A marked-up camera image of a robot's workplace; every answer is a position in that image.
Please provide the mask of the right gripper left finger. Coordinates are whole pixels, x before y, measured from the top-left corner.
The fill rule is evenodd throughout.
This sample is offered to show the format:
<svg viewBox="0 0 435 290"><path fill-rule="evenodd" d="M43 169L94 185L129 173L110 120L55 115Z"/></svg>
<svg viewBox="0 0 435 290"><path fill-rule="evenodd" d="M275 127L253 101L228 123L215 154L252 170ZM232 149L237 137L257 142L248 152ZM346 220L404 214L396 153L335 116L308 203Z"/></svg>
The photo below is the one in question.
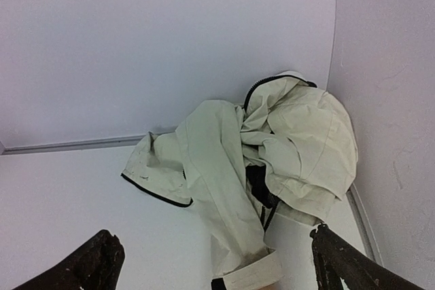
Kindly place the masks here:
<svg viewBox="0 0 435 290"><path fill-rule="evenodd" d="M100 230L64 260L17 286L19 290L115 289L125 260L117 236Z"/></svg>

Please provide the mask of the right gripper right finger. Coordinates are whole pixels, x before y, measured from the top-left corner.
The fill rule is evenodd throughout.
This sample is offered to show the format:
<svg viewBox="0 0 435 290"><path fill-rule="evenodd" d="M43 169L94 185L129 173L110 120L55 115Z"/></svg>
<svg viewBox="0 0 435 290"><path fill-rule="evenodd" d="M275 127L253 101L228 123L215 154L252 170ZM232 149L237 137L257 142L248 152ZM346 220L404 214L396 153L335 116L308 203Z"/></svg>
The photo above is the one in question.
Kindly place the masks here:
<svg viewBox="0 0 435 290"><path fill-rule="evenodd" d="M310 232L319 289L419 289L385 269L322 223Z"/></svg>

